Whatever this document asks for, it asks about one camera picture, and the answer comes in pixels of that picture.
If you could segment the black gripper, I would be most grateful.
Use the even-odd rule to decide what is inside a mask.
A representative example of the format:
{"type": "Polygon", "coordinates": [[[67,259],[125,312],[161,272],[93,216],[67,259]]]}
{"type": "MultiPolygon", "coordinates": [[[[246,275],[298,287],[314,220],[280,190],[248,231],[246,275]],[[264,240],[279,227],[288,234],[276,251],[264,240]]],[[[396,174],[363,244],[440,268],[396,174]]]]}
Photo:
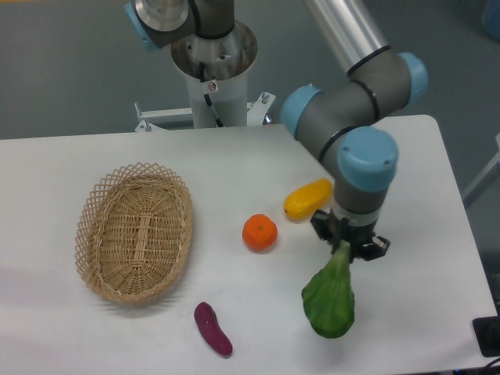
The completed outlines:
{"type": "Polygon", "coordinates": [[[363,259],[367,262],[384,257],[391,242],[374,233],[376,222],[356,227],[350,223],[349,218],[338,219],[332,212],[317,209],[311,219],[313,229],[317,236],[331,246],[335,253],[342,241],[351,245],[351,262],[354,259],[363,259]]]}

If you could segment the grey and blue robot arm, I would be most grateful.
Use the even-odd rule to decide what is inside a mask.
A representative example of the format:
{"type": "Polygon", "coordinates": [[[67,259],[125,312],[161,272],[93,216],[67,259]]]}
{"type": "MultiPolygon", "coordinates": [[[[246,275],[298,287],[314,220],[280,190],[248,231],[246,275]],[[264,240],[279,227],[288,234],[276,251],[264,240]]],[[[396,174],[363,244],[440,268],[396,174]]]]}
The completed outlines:
{"type": "MultiPolygon", "coordinates": [[[[384,256],[388,239],[374,229],[398,162],[395,140],[375,124],[421,98],[425,65],[392,51],[361,1],[308,1],[306,8],[348,77],[333,94],[295,90],[280,118],[334,178],[329,212],[315,210],[318,236],[352,258],[384,256]]],[[[257,56],[253,32],[234,16],[232,1],[129,1],[126,14],[142,45],[169,47],[185,76],[197,128],[248,126],[246,73],[257,56]]]]}

